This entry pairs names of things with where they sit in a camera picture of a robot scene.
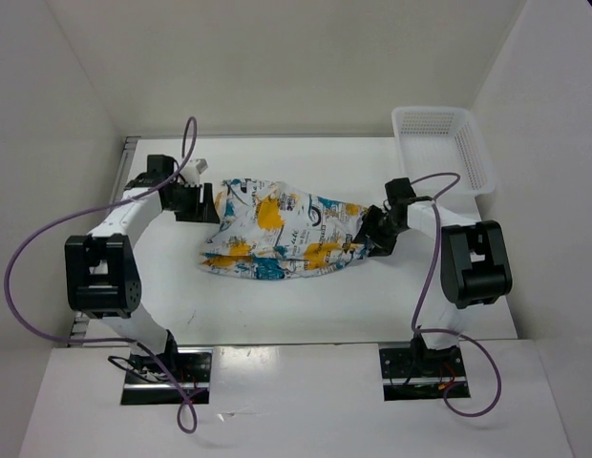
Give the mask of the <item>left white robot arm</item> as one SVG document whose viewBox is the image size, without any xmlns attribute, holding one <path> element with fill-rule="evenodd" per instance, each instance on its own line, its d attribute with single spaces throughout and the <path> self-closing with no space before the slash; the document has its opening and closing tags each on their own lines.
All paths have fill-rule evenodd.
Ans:
<svg viewBox="0 0 592 458">
<path fill-rule="evenodd" d="M 71 236 L 64 246 L 71 309 L 126 339 L 134 368 L 163 382 L 178 376 L 181 358 L 173 334 L 142 303 L 134 247 L 164 212 L 178 222 L 219 223 L 213 187 L 200 182 L 206 168 L 203 158 L 181 166 L 170 156 L 148 156 L 146 170 L 126 184 L 120 205 L 88 234 Z"/>
</svg>

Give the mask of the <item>patterned white yellow teal shorts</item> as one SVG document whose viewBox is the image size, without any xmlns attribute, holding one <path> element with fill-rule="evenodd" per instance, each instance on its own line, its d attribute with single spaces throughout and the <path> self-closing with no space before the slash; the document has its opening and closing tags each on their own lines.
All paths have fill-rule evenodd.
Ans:
<svg viewBox="0 0 592 458">
<path fill-rule="evenodd" d="M 215 200 L 218 231 L 201 245 L 212 274 L 282 281 L 330 274 L 365 259 L 356 236 L 368 208 L 307 193 L 282 181 L 232 178 Z"/>
</svg>

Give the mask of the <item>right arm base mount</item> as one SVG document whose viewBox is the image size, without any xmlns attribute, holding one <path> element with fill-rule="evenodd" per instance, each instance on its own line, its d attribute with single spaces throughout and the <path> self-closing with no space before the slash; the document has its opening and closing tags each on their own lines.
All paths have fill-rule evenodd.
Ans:
<svg viewBox="0 0 592 458">
<path fill-rule="evenodd" d="M 466 370 L 456 345 L 429 349 L 412 340 L 380 345 L 380 372 L 385 402 L 470 398 Z"/>
</svg>

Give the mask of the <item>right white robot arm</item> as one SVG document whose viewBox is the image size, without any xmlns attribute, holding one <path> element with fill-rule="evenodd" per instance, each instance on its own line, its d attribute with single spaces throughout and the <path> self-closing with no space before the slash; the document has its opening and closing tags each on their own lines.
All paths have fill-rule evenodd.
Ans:
<svg viewBox="0 0 592 458">
<path fill-rule="evenodd" d="M 412 315 L 413 340 L 419 345 L 409 353 L 411 368 L 430 375 L 442 365 L 443 355 L 427 334 L 444 334 L 461 339 L 463 334 L 448 327 L 421 327 L 419 315 L 439 273 L 445 299 L 457 309 L 488 305 L 508 295 L 513 276 L 500 224 L 495 220 L 474 220 L 442 207 L 438 200 L 460 181 L 457 173 L 436 173 L 431 178 L 452 177 L 454 181 L 433 196 L 420 196 L 406 177 L 385 184 L 387 203 L 372 205 L 364 215 L 355 241 L 369 249 L 371 257 L 392 254 L 398 236 L 417 231 L 434 242 L 431 264 Z"/>
</svg>

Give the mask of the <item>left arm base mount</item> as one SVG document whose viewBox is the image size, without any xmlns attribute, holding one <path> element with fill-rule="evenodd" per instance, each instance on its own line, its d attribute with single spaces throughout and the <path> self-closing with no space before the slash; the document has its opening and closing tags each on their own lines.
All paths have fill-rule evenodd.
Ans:
<svg viewBox="0 0 592 458">
<path fill-rule="evenodd" d="M 166 373 L 149 357 L 109 356 L 108 362 L 124 372 L 120 403 L 123 406 L 179 405 L 180 392 Z M 208 405 L 213 349 L 180 347 L 167 368 L 193 405 Z"/>
</svg>

